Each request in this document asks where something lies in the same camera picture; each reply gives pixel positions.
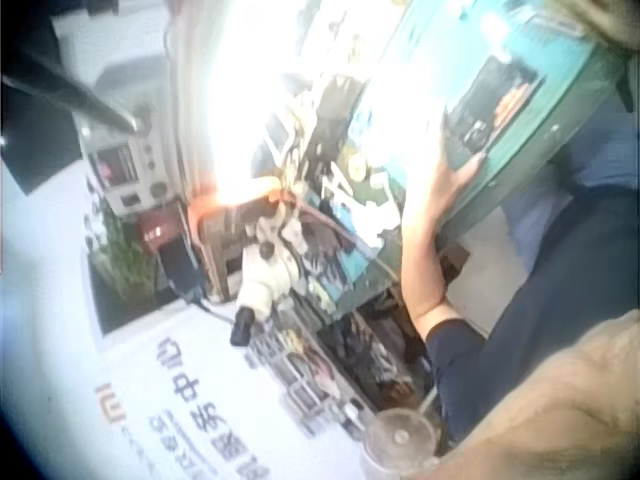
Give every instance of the workbench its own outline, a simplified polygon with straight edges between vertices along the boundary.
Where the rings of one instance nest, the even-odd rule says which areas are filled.
[[[401,205],[410,154],[402,152],[402,145],[393,144],[389,138],[393,135],[387,132],[411,131],[415,117],[409,110],[403,114],[400,103],[410,104],[406,99],[413,95],[424,98],[425,90],[430,98],[459,98],[497,47],[523,58],[542,81],[525,108],[491,145],[478,177],[452,208],[440,231],[445,242],[467,232],[534,176],[613,92],[624,68],[617,52],[590,37],[573,38],[539,25],[517,24],[505,13],[503,0],[467,2],[473,6],[462,16],[451,13],[450,3],[413,0],[407,7],[357,103],[337,162],[342,172],[347,172],[347,162],[354,154],[384,157],[371,162],[375,164],[371,173],[387,172],[395,200]],[[420,81],[415,75],[422,76]],[[458,168],[469,158],[454,155],[449,162]],[[373,189],[368,181],[354,182],[345,176],[359,203],[384,201],[382,190]],[[354,231],[348,212],[334,213]],[[399,277],[399,228],[386,233],[384,246],[374,253]],[[397,280],[360,251],[343,254],[341,259],[353,289],[338,291],[326,285],[337,307],[334,318]]]

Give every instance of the person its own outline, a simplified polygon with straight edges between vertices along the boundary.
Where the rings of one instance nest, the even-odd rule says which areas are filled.
[[[487,339],[447,300],[438,263],[438,225],[485,161],[448,166],[443,118],[420,142],[402,217],[403,296],[460,442],[428,478],[626,478],[640,457],[633,114],[608,99],[503,204],[528,277]]]

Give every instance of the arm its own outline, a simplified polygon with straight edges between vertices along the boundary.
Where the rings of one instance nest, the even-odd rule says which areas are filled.
[[[402,214],[402,294],[422,339],[439,323],[461,318],[447,301],[435,236],[441,219],[471,182],[484,159],[484,155],[479,154],[458,171],[451,170],[445,157],[443,118],[440,111],[435,121],[430,122],[424,140],[419,142],[407,177]]]

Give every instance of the dark sleeve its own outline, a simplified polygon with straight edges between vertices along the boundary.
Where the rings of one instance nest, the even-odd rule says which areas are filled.
[[[464,320],[451,319],[434,327],[425,344],[449,435],[461,440],[477,420],[478,405],[472,390],[485,339]]]

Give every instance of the hand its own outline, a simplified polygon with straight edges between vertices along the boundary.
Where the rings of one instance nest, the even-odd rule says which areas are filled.
[[[471,183],[485,158],[479,153],[457,171],[447,163],[444,147],[444,108],[438,108],[419,140],[418,152],[407,168],[403,231],[435,230],[460,192]]]

